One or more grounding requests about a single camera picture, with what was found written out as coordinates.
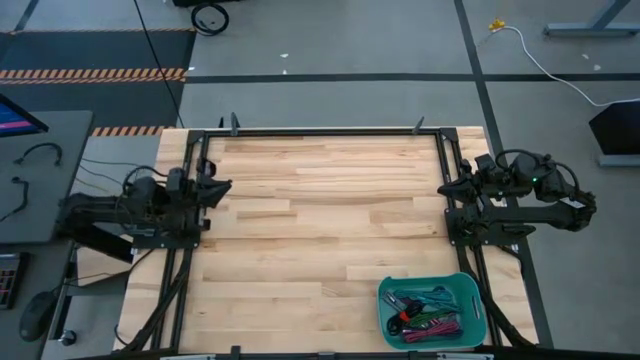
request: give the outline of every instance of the monitor screen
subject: monitor screen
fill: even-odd
[[[0,137],[34,134],[47,130],[45,124],[0,95]]]
[[[36,132],[38,127],[5,104],[0,104],[0,133]]]

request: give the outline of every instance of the wooden tabletop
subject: wooden tabletop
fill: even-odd
[[[481,127],[458,134],[463,157],[488,152]],[[181,166],[186,135],[164,131],[159,171]],[[181,353],[228,353],[232,345],[256,353],[393,351],[378,329],[379,281],[458,271],[446,199],[436,193],[433,137],[215,138],[208,156],[216,178],[232,179],[233,188],[208,211],[211,231],[194,253]],[[537,341],[518,261],[484,251],[495,301]],[[156,250],[130,276],[124,340],[157,304],[165,256]]]

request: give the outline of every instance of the computer mouse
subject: computer mouse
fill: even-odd
[[[58,297],[51,291],[43,291],[31,299],[20,318],[20,337],[35,341],[49,328]]]

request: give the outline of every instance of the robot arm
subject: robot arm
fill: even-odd
[[[553,161],[549,155],[522,151],[511,165],[506,166],[496,164],[487,154],[476,158],[476,163],[478,170],[472,173],[468,161],[463,160],[460,178],[438,189],[438,193],[463,203],[462,209],[451,209],[446,213],[450,237],[467,239],[467,242],[482,237],[484,243],[504,245],[535,230],[535,227],[523,224],[544,223],[578,231],[589,224],[596,212],[595,196],[580,190],[573,171]],[[571,173],[573,185],[565,181],[558,167]],[[495,206],[491,201],[509,196],[524,197],[532,191],[536,199],[553,204],[514,208]]]
[[[231,180],[214,180],[213,175],[215,170],[210,177],[199,175],[195,181],[188,179],[181,168],[174,168],[165,186],[152,177],[143,177],[125,185],[120,196],[73,194],[63,203],[58,227],[73,236],[74,231],[94,223],[115,223],[126,231],[134,226],[154,229],[154,236],[174,239],[163,239],[158,244],[177,244],[180,239],[208,230],[208,222],[200,225],[196,221],[198,207],[215,208],[231,189]],[[152,245],[153,240],[143,242]]]

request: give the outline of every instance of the teal plastic basket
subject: teal plastic basket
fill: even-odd
[[[397,311],[382,300],[386,291],[396,290],[420,290],[431,291],[436,286],[444,286],[453,295],[454,301],[461,308],[458,321],[463,334],[458,338],[433,337],[433,339],[406,343],[400,335],[391,336],[387,332],[387,320]],[[473,279],[465,273],[455,273],[449,276],[402,278],[392,279],[387,277],[378,287],[378,319],[380,331],[387,343],[398,350],[435,350],[458,349],[476,347],[484,341],[487,334],[487,320],[482,308],[482,301],[478,286]]]

